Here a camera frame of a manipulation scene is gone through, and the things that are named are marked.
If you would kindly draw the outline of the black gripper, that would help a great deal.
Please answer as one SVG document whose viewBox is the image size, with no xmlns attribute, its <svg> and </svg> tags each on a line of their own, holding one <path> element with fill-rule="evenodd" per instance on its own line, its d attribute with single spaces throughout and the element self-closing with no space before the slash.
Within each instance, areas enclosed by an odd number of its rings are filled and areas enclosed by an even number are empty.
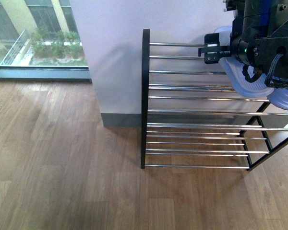
<svg viewBox="0 0 288 230">
<path fill-rule="evenodd" d="M 255 40 L 257 34 L 248 34 L 246 41 L 242 39 L 242 33 L 230 34 L 230 46 L 221 46 L 219 33 L 206 34 L 204 47 L 198 48 L 199 57 L 204 55 L 205 64 L 216 64 L 221 58 L 232 56 L 245 65 L 255 65 Z"/>
</svg>

